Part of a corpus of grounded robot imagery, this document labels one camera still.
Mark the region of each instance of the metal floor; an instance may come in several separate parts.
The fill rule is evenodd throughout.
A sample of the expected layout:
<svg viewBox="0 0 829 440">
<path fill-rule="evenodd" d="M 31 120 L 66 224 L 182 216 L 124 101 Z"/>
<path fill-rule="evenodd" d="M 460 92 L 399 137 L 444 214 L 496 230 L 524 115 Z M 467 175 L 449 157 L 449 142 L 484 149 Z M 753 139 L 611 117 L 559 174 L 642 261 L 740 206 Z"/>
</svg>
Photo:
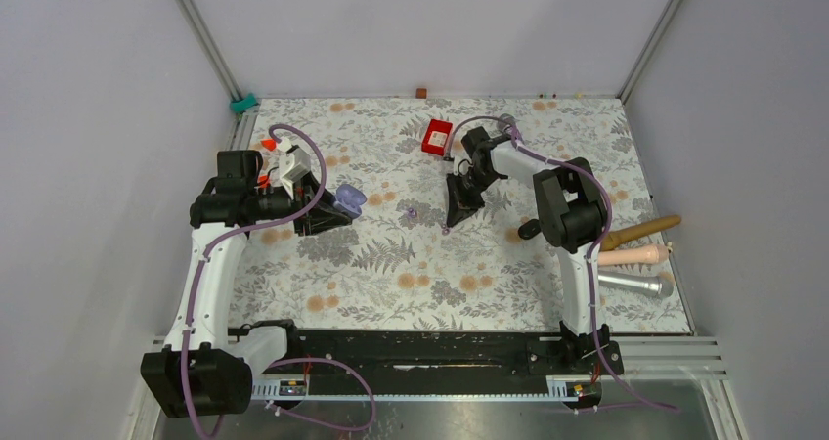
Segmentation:
<svg viewBox="0 0 829 440">
<path fill-rule="evenodd" d="M 532 402 L 383 402 L 378 403 L 377 421 L 370 430 L 340 433 L 307 422 L 281 416 L 254 404 L 240 416 L 225 419 L 218 439 L 504 439 L 544 438 L 555 440 L 623 439 L 715 439 L 709 410 L 699 385 L 685 381 L 639 381 L 634 388 L 655 401 L 682 409 L 673 415 L 648 408 L 619 409 L 597 414 L 552 413 L 560 404 Z M 630 396 L 612 381 L 603 384 L 602 404 L 630 401 Z M 332 422 L 356 425 L 368 418 L 368 403 L 307 402 L 297 412 Z M 205 426 L 212 427 L 214 419 Z M 155 440 L 197 439 L 186 418 L 158 423 Z"/>
</svg>

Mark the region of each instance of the purple object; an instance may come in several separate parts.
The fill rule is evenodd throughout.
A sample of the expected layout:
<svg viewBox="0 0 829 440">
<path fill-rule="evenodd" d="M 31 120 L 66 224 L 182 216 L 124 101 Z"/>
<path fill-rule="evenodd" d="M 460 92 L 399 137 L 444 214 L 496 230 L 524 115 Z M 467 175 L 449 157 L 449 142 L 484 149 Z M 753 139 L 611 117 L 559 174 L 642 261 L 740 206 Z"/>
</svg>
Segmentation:
<svg viewBox="0 0 829 440">
<path fill-rule="evenodd" d="M 366 195 L 350 184 L 341 184 L 334 195 L 334 208 L 345 213 L 351 218 L 357 218 L 363 214 L 360 205 L 366 203 Z"/>
</svg>

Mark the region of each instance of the silver cylinder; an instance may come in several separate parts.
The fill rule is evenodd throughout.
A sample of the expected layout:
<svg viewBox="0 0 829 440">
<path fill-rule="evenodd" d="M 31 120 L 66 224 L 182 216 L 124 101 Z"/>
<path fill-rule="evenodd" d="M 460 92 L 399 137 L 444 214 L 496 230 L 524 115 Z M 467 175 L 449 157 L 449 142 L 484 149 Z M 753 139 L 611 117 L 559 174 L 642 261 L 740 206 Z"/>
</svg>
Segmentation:
<svg viewBox="0 0 829 440">
<path fill-rule="evenodd" d="M 668 298 L 674 294 L 674 284 L 662 276 L 640 277 L 618 272 L 598 271 L 598 282 L 602 286 L 634 291 L 651 298 Z"/>
</svg>

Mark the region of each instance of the leaf pattern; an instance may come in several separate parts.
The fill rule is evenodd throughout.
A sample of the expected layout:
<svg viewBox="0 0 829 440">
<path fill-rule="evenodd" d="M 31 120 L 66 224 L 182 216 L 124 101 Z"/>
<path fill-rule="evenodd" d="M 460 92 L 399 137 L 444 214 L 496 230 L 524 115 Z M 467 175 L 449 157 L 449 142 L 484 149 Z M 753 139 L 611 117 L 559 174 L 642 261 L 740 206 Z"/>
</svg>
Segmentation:
<svg viewBox="0 0 829 440">
<path fill-rule="evenodd" d="M 301 128 L 326 157 L 327 187 L 351 184 L 369 201 L 350 227 L 314 237 L 299 238 L 290 225 L 252 233 L 236 275 L 230 325 L 293 318 L 303 328 L 558 330 L 563 289 L 554 250 L 542 238 L 517 237 L 517 228 L 538 216 L 532 190 L 498 181 L 484 193 L 486 206 L 444 235 L 446 174 L 455 166 L 420 150 L 430 119 L 457 125 L 504 112 L 515 116 L 529 147 L 589 160 L 615 202 L 614 228 L 654 217 L 616 100 L 263 100 L 252 148 L 274 123 Z M 491 122 L 470 127 L 477 125 L 496 131 Z M 456 161 L 466 158 L 459 145 L 451 148 Z M 263 155 L 278 163 L 278 152 Z M 319 177 L 316 161 L 312 169 Z M 650 242 L 662 237 L 627 246 Z M 669 263 L 614 270 L 673 277 Z M 653 300 L 602 288 L 601 297 L 615 331 L 688 331 L 677 293 Z"/>
<path fill-rule="evenodd" d="M 382 270 L 381 272 L 385 274 L 388 270 L 394 272 L 397 266 L 415 257 L 412 244 L 406 245 L 406 240 L 403 238 L 400 238 L 400 242 L 394 242 L 391 238 L 386 238 L 386 241 L 371 240 L 371 244 L 367 244 L 361 250 L 360 255 L 351 265 L 369 271 Z"/>
</svg>

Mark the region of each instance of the red wire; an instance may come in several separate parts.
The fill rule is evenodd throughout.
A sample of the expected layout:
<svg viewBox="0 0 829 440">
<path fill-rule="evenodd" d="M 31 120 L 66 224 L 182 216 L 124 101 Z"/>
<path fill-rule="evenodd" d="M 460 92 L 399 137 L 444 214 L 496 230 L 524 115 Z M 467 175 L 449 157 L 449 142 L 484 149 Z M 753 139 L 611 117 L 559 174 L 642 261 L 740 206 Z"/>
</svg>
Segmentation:
<svg viewBox="0 0 829 440">
<path fill-rule="evenodd" d="M 596 364 L 595 369 L 593 369 L 593 376 L 590 379 L 590 386 L 593 386 L 598 381 L 598 377 L 599 377 L 600 374 L 601 374 L 601 365 Z"/>
<path fill-rule="evenodd" d="M 305 389 L 308 389 L 308 373 L 311 371 L 311 362 L 306 362 L 305 367 L 302 369 L 302 382 L 305 383 Z"/>
</svg>

